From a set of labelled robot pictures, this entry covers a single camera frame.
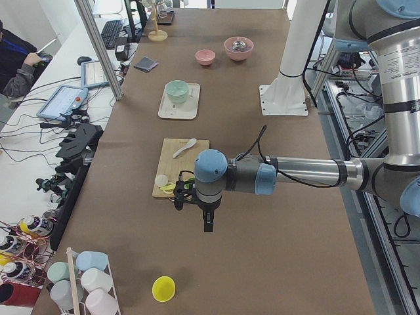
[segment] pink bowl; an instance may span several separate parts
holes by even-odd
[[[244,51],[234,51],[232,49],[232,45],[235,41],[243,41],[247,46]],[[254,49],[254,43],[252,40],[246,37],[241,36],[234,36],[229,37],[226,41],[224,41],[224,51],[230,57],[230,59],[235,61],[241,61],[249,58],[252,54],[252,50]]]
[[[216,54],[214,51],[211,51],[210,49],[203,49],[198,52],[196,52],[196,60],[199,64],[202,66],[208,66],[215,61]]]

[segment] brown tabletop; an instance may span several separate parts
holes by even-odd
[[[285,10],[181,9],[171,26],[161,26],[166,41],[143,38],[133,62],[148,56],[159,66],[130,69],[54,261],[64,261],[69,246],[108,253],[127,315],[374,314],[338,188],[225,192],[208,234],[198,207],[176,211],[152,197],[164,138],[209,139],[232,158],[267,124],[264,154],[329,158],[316,110],[261,115],[259,85],[277,76],[288,28]],[[234,35],[255,44],[245,62],[224,53]],[[216,52],[212,66],[194,60],[200,49]],[[163,86],[174,79],[201,85],[192,121],[158,117]],[[151,293],[162,275],[177,284],[168,303]],[[32,314],[58,314],[46,290]]]

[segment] wooden cutting board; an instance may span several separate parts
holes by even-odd
[[[197,155],[208,148],[210,148],[209,140],[197,140],[195,146],[187,149],[176,157],[172,155],[180,148],[182,148],[189,139],[163,139],[162,151],[160,153],[159,165],[157,166],[156,176],[164,174],[168,176],[169,182],[175,183],[178,180],[179,171],[188,170],[194,171],[194,161]],[[188,180],[193,175],[185,173],[184,180]],[[153,183],[153,197],[168,198],[173,197],[173,194],[166,194]]]

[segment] white ceramic spoon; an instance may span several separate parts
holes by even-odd
[[[190,140],[188,140],[188,142],[181,148],[181,149],[179,149],[178,151],[176,151],[173,155],[172,155],[172,158],[176,158],[177,156],[179,156],[179,154],[182,152],[182,151],[184,151],[184,150],[187,150],[187,149],[189,149],[189,148],[191,148],[191,147],[193,147],[195,144],[197,143],[197,139],[195,139],[195,138],[193,138],[193,139],[190,139]]]

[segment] white plate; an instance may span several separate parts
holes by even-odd
[[[197,116],[198,100],[200,98],[200,84],[188,83],[190,87],[190,96],[185,103],[174,104],[167,97],[165,88],[163,89],[162,99],[160,101],[159,112],[157,113],[163,119],[194,119]]]

